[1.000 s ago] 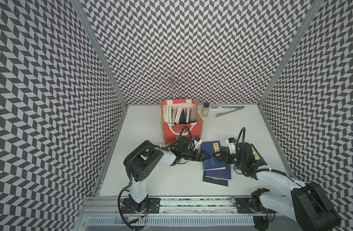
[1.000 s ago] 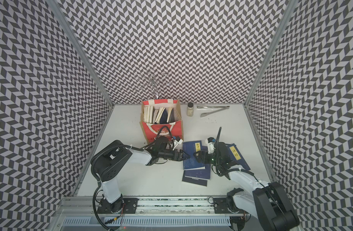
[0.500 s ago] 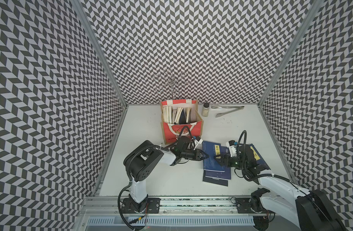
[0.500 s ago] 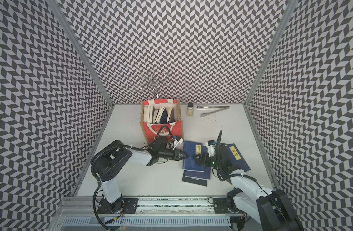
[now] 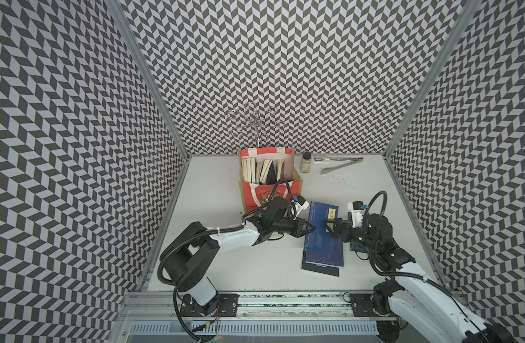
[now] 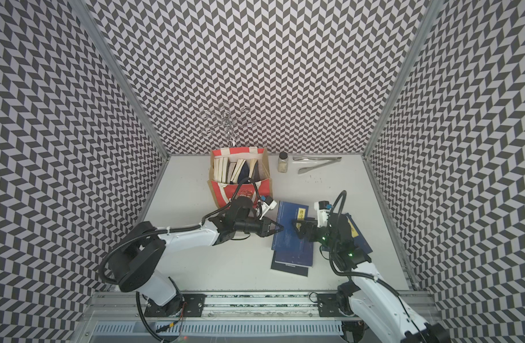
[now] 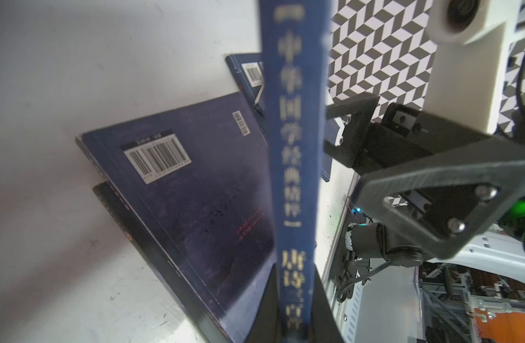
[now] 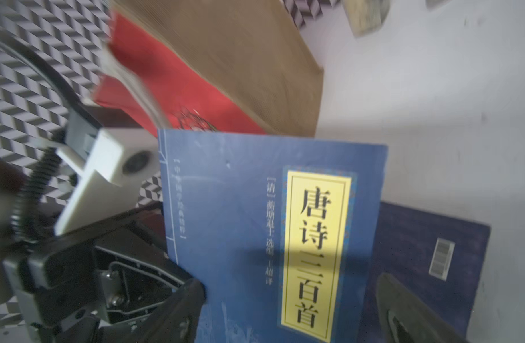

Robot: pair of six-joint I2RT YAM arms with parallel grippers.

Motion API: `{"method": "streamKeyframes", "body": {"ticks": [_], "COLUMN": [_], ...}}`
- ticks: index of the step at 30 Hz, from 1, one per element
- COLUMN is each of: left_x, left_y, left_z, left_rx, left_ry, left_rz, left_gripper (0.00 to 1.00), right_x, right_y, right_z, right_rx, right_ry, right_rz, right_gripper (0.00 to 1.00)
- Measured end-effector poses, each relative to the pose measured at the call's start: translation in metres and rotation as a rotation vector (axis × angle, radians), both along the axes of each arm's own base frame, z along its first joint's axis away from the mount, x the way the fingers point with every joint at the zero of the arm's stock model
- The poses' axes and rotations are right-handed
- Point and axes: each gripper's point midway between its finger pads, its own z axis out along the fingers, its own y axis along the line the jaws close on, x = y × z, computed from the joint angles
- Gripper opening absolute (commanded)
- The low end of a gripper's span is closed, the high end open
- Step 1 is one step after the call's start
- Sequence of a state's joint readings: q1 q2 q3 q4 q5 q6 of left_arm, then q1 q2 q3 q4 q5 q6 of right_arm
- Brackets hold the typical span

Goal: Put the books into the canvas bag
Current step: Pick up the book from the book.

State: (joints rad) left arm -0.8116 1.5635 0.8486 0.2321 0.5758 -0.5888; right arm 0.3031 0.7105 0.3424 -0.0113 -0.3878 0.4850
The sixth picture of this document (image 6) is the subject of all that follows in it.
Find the red burlap canvas bag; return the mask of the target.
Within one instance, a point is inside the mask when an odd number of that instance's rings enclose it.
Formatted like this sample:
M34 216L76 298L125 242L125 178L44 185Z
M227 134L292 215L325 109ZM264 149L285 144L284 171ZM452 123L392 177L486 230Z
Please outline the red burlap canvas bag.
M211 151L208 185L218 208L234 194L251 197L273 194L268 152L258 147L231 147Z

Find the blue book sideways yellow label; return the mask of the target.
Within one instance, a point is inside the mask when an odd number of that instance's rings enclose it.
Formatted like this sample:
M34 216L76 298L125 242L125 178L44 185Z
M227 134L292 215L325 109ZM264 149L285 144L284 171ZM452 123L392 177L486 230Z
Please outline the blue book sideways yellow label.
M238 161L236 161L236 163L237 163L237 166L236 166L236 170L235 170L235 172L236 172L236 175L235 175L235 181L236 181L236 183L235 183L235 184L238 183L238 174L239 174L239 172L240 172L240 170L241 170L241 168L242 168L242 165L243 165L244 163L246 163L246 160L245 160L245 159L239 159Z

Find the brown black scroll book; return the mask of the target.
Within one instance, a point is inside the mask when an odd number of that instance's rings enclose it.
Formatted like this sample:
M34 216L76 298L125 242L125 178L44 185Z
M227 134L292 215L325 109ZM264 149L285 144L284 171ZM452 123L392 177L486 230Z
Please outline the brown black scroll book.
M235 184L236 183L236 181L235 181L236 166L237 166L236 162L231 162L228 165L228 176L227 176L227 183L228 184Z

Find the purple blue barcode book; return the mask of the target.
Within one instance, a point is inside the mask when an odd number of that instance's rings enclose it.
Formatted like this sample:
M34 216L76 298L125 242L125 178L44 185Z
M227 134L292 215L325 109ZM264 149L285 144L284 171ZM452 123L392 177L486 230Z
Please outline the purple blue barcode book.
M313 250L306 251L275 251L274 261L297 267L313 266Z

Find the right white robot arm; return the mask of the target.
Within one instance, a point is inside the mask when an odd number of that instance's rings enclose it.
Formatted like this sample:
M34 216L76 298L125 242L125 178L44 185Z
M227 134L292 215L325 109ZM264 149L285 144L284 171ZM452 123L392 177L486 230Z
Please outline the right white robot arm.
M328 250L333 273L346 277L337 291L337 303L346 316L364 321L382 342L450 342L450 334L441 324L431 324L402 300L388 284L371 258L356 245L352 226L343 213L347 191L334 203L316 204L314 220L292 222L301 240L318 242Z

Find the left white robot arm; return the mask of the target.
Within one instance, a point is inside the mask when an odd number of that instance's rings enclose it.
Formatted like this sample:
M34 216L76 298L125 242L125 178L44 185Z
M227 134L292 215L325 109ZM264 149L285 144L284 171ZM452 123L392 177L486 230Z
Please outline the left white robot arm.
M266 216L277 204L259 191L254 197L234 191L226 205L204 215L199 224L157 228L141 222L102 259L98 275L121 292L146 297L149 308L158 316L175 316L185 306L185 297L170 277L157 271L160 260L170 253L226 243L237 232L258 237L281 232L283 226Z

